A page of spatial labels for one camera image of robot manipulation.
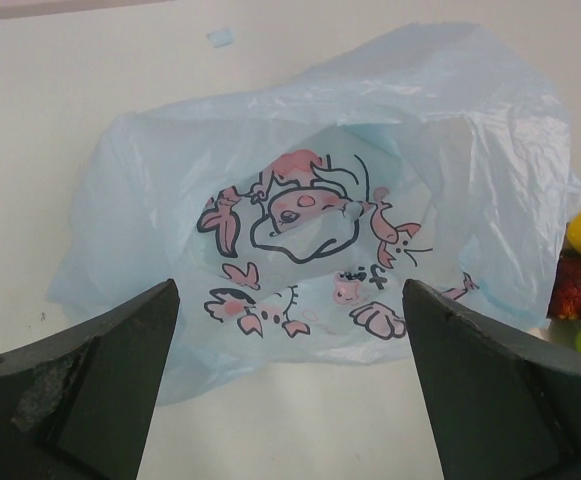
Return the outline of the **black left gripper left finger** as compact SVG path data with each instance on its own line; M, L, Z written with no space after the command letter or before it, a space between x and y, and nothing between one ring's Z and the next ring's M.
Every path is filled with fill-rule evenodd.
M0 479L134 479L174 334L164 281L0 354Z

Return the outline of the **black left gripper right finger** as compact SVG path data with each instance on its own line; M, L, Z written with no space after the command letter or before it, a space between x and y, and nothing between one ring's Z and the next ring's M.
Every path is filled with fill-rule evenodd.
M447 479L581 479L581 353L409 280L408 337Z

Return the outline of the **dark red fake fruit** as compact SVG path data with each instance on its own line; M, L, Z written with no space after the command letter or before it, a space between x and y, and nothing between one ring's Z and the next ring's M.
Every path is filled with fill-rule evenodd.
M581 255L573 251L559 257L547 315L552 320L581 320Z

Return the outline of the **light blue printed plastic bag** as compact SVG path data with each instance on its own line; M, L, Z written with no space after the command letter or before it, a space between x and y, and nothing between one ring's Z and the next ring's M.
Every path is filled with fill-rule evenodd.
M494 34L411 24L275 87L118 117L47 297L80 322L175 280L165 404L270 362L409 356L409 279L529 330L581 210L570 153L554 86Z

